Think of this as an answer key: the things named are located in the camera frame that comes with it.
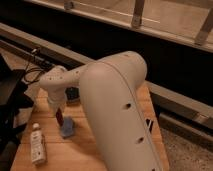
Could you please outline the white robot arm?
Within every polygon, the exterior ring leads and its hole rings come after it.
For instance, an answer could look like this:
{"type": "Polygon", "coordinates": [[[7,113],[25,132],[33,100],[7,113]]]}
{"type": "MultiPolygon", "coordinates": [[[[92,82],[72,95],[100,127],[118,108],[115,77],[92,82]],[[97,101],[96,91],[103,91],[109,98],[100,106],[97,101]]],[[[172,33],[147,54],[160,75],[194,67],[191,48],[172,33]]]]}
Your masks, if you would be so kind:
{"type": "Polygon", "coordinates": [[[147,65],[125,51],[68,70],[55,66],[39,80],[49,106],[61,109],[68,87],[80,102],[108,171],[164,171],[137,98],[147,65]]]}

